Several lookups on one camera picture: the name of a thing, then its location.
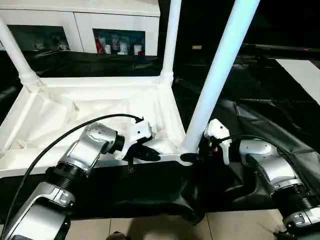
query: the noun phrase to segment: red object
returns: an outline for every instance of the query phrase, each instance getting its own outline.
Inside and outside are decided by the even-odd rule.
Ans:
[[[102,46],[102,44],[100,43],[99,39],[97,37],[95,37],[94,40],[95,40],[95,45],[96,45],[96,51],[98,52],[98,54],[104,54],[105,50],[104,50],[104,47]]]

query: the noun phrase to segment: white pole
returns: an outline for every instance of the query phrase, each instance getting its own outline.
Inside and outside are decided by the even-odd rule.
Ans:
[[[196,153],[260,0],[235,0],[219,47],[206,77],[199,100],[180,146],[181,153]]]
[[[0,41],[8,53],[11,61],[19,73],[19,78],[23,85],[39,85],[40,79],[30,68],[24,55],[22,54],[14,36],[6,23],[0,17]]]
[[[165,49],[161,77],[172,82],[174,80],[174,60],[179,26],[181,0],[171,0],[168,28],[166,31]]]

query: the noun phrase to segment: white box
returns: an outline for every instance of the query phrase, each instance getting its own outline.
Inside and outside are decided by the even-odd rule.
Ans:
[[[159,77],[41,78],[38,93],[23,87],[0,126],[0,178],[23,174],[37,155],[55,139],[90,119],[125,113],[144,117],[153,137],[168,141],[173,151],[185,137],[175,98],[168,82]],[[120,134],[134,124],[126,117],[99,121]],[[32,172],[54,166],[82,129],[66,137],[40,160]],[[126,165],[104,155],[98,167]]]

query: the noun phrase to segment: white cabinet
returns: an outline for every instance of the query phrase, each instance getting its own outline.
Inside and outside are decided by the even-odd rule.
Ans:
[[[83,52],[73,12],[0,9],[22,50],[54,49],[60,45]]]
[[[0,15],[22,50],[157,55],[158,0],[1,0]]]
[[[145,55],[157,55],[158,17],[76,12],[75,19],[85,52],[97,53],[95,38],[102,35],[104,41],[109,42],[111,50],[119,48],[121,38],[127,37],[129,51],[132,52],[135,45],[133,41],[136,41],[137,45],[145,49]],[[115,41],[119,41],[119,46],[115,46]]]

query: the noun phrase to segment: white panel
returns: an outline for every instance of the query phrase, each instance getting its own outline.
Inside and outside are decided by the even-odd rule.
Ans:
[[[1,9],[0,15],[7,25],[61,26],[70,50],[84,51],[73,12]]]
[[[276,61],[320,105],[320,69],[308,60],[276,59]]]
[[[0,9],[160,16],[158,0],[1,0]]]
[[[145,55],[157,55],[159,34],[158,17],[79,12],[76,12],[74,15],[85,52],[97,53],[93,29],[109,29],[144,31]]]

